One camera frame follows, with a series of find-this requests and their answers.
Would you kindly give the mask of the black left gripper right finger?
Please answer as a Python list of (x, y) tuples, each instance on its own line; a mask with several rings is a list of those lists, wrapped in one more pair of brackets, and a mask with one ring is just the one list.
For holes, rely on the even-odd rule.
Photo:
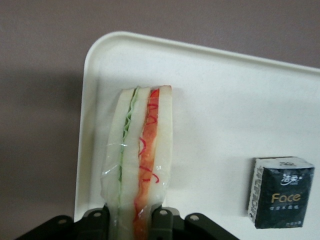
[(229, 231), (202, 213), (181, 218), (172, 207), (158, 207), (152, 213), (150, 240), (237, 240)]

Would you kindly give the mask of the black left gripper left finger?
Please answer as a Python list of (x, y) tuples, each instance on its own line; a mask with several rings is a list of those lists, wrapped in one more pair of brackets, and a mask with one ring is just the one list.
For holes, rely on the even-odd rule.
[(107, 207), (86, 211), (79, 221), (55, 216), (19, 236), (19, 240), (107, 240), (110, 212)]

